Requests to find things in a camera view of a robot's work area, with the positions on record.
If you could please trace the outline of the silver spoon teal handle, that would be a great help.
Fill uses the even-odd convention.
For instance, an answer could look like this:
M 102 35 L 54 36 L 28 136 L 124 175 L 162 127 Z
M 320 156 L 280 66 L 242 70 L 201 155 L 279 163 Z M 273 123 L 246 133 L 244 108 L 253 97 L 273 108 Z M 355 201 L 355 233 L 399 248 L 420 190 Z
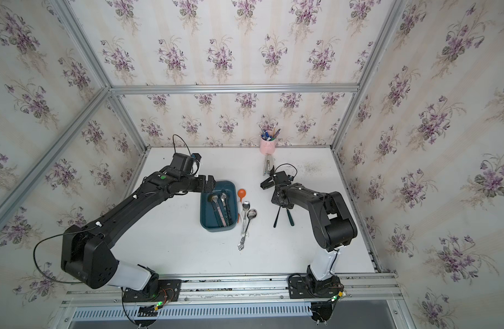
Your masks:
M 210 200 L 211 200 L 211 203 L 213 204 L 215 214 L 220 219 L 222 226 L 227 227 L 226 219 L 223 215 L 222 209 L 220 208 L 219 197 L 216 194 L 212 194 Z

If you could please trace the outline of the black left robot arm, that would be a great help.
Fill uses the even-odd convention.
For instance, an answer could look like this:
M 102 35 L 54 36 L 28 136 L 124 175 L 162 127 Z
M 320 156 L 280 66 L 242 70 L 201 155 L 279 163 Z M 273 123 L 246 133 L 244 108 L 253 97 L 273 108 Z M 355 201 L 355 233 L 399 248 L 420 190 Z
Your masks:
M 128 272 L 113 255 L 120 237 L 154 207 L 184 193 L 214 190 L 212 175 L 193 175 L 166 166 L 143 179 L 141 185 L 116 207 L 84 227 L 70 226 L 62 242 L 61 269 L 92 289 L 115 285 Z

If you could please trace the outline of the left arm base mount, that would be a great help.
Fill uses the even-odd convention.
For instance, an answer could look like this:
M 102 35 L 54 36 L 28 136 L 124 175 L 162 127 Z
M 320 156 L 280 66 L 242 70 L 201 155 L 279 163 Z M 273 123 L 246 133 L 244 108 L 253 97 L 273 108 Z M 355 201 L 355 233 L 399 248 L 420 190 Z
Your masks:
M 141 302 L 176 302 L 179 299 L 181 285 L 179 279 L 159 279 L 151 282 L 149 288 L 142 291 L 126 289 L 122 300 L 126 303 Z

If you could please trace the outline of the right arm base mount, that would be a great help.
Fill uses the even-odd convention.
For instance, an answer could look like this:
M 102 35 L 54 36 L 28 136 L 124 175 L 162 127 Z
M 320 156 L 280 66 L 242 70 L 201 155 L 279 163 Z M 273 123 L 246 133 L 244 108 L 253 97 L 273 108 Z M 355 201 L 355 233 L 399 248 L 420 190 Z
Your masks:
M 345 291 L 344 285 L 337 276 L 317 280 L 312 273 L 291 274 L 287 283 L 291 299 L 327 298 L 337 300 L 344 296 Z

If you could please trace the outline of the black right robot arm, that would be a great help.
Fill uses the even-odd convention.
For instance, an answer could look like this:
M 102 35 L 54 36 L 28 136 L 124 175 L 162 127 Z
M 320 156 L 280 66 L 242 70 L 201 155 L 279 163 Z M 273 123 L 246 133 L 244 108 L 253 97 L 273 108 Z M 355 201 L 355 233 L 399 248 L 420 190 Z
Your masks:
M 357 237 L 356 223 L 345 200 L 337 191 L 319 193 L 299 183 L 275 186 L 271 202 L 286 209 L 299 206 L 309 212 L 314 238 L 320 247 L 308 267 L 308 277 L 316 283 L 334 276 L 340 249 Z

